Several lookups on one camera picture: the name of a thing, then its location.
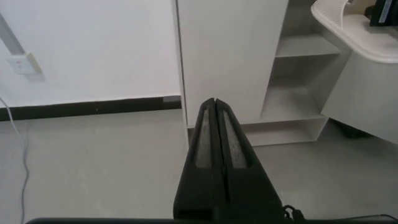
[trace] white wall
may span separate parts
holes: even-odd
[[[0,0],[0,12],[44,71],[16,75],[0,41],[10,106],[180,95],[172,0]]]

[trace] white cable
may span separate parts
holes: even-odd
[[[22,213],[21,214],[21,224],[24,224],[24,219],[25,219],[25,201],[24,201],[25,188],[26,188],[27,179],[29,178],[29,170],[28,170],[27,165],[26,165],[26,154],[27,154],[28,144],[27,144],[27,141],[25,141],[25,139],[21,136],[21,134],[19,133],[17,127],[14,124],[14,120],[12,118],[12,113],[11,113],[10,107],[8,107],[7,103],[4,102],[4,100],[1,97],[0,97],[0,101],[1,101],[1,103],[4,104],[4,106],[6,106],[7,112],[8,112],[8,117],[10,117],[10,121],[11,121],[12,127],[14,128],[14,130],[17,133],[19,139],[21,140],[21,142],[24,145],[22,160],[23,160],[25,171],[26,171],[26,176],[25,176],[25,181],[24,181],[24,185],[22,186],[22,192],[21,192],[21,209],[22,209],[22,212],[21,212]]]

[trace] cabinet door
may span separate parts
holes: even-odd
[[[397,71],[353,52],[322,114],[398,144]]]
[[[219,98],[260,118],[288,0],[178,0],[188,125]]]

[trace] open shelving unit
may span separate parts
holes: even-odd
[[[221,1],[179,1],[188,135],[219,98],[253,146],[316,141],[350,51],[319,28],[315,0]]]
[[[306,72],[317,70],[305,69],[303,63],[309,68],[314,66],[311,63],[327,65],[327,60],[333,60],[328,55],[341,50],[313,29],[317,24],[310,10],[314,2],[289,1],[261,117],[241,122],[253,146],[316,141],[328,120],[307,89],[313,75]]]

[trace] white shelf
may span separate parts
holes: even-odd
[[[252,146],[316,141],[327,118],[242,125]]]
[[[260,119],[241,124],[299,121],[324,118],[311,95],[298,82],[281,79],[269,83]]]
[[[318,34],[295,35],[280,39],[277,58],[339,54],[340,49]]]

